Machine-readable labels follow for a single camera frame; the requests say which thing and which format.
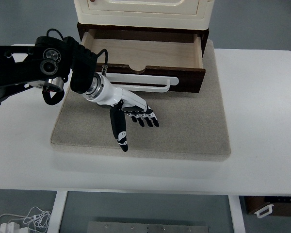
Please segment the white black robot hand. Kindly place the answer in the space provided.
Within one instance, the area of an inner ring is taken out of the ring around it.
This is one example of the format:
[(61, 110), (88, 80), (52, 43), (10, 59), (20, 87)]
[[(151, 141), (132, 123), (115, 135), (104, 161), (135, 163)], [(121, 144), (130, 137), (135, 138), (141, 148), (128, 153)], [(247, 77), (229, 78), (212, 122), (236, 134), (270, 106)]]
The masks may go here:
[[(141, 127), (145, 126), (143, 120), (146, 121), (149, 127), (153, 127), (153, 124), (156, 127), (159, 126), (155, 113), (143, 98), (126, 89), (114, 86), (101, 74), (95, 73), (90, 88), (83, 93), (82, 96), (86, 100), (97, 103), (98, 105), (111, 106), (110, 119), (112, 132), (120, 148), (124, 152), (128, 151), (125, 114), (128, 115), (133, 122), (139, 123)], [(133, 111), (124, 112), (122, 107), (133, 108)]]

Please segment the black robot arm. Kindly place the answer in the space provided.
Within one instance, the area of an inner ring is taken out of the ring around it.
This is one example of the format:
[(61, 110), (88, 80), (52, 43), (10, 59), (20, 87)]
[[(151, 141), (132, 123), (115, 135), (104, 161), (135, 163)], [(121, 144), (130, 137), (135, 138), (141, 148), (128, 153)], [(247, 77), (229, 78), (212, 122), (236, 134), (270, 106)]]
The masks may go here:
[(140, 126), (158, 126), (159, 122), (146, 101), (116, 87), (106, 78), (108, 64), (96, 73), (97, 60), (107, 50), (93, 53), (73, 37), (38, 37), (33, 46), (0, 46), (0, 105), (8, 97), (36, 87), (48, 105), (64, 97), (64, 84), (86, 100), (110, 110), (112, 131), (123, 151), (128, 150), (125, 117)]

